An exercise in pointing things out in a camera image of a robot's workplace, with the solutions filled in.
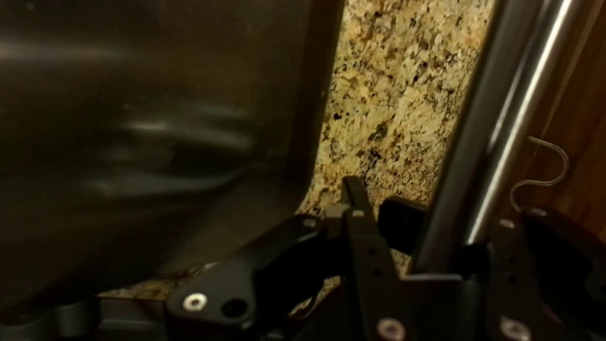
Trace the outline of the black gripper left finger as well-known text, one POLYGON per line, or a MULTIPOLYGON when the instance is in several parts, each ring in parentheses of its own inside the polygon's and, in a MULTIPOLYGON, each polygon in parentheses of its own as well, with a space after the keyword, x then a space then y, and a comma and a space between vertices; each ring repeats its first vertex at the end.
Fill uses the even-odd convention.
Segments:
POLYGON ((402 300, 366 186, 330 218, 292 217, 167 300, 171 341, 400 340, 402 300))

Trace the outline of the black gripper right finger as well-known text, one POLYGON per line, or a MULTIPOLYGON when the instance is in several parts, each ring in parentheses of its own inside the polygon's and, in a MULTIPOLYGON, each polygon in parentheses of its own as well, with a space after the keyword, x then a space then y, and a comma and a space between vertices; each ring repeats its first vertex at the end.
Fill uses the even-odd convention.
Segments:
POLYGON ((605 341, 606 247, 563 215, 541 207, 525 209, 520 224, 548 308, 592 341, 605 341))

